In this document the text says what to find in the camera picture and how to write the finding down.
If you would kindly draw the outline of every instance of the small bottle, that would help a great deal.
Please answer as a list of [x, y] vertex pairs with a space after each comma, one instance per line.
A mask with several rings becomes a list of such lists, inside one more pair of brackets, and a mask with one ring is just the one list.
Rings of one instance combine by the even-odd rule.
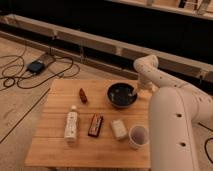
[[64, 138], [68, 142], [75, 142], [77, 139], [77, 121], [78, 121], [77, 107], [72, 106], [71, 111], [67, 114], [67, 123], [64, 132]]

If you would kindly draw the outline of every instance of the bowl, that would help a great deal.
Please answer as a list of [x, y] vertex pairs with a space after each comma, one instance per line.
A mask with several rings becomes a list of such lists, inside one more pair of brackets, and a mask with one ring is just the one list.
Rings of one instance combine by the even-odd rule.
[[133, 90], [134, 87], [129, 84], [116, 83], [109, 87], [107, 96], [111, 104], [116, 108], [127, 108], [137, 99], [137, 94], [132, 95]]

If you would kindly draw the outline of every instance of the paper cup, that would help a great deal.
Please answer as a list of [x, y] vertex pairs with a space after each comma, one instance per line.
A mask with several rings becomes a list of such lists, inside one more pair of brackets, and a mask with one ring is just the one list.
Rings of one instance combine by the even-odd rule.
[[142, 125], [134, 125], [129, 130], [130, 146], [137, 150], [149, 141], [149, 134]]

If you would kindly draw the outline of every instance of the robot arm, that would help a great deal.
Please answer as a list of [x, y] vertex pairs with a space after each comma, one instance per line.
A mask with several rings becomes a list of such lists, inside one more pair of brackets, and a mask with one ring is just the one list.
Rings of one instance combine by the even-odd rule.
[[191, 121], [213, 115], [213, 100], [197, 87], [157, 69], [154, 55], [139, 58], [138, 88], [159, 87], [149, 104], [153, 171], [199, 171]]

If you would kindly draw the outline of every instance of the wooden tabletop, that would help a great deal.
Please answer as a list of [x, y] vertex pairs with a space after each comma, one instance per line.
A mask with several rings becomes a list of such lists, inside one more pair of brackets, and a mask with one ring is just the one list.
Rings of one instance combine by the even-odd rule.
[[[116, 82], [130, 80], [54, 80], [37, 125], [29, 153], [27, 166], [80, 167], [80, 168], [150, 168], [149, 144], [132, 150], [129, 140], [117, 141], [110, 128], [110, 121], [123, 119], [129, 128], [142, 124], [148, 128], [147, 107], [151, 94], [143, 91], [128, 109], [115, 109], [108, 101], [107, 90]], [[83, 88], [89, 103], [82, 104], [78, 92]], [[79, 111], [78, 139], [67, 143], [64, 136], [69, 107], [76, 105]], [[100, 113], [104, 122], [98, 138], [87, 135], [94, 113]]]

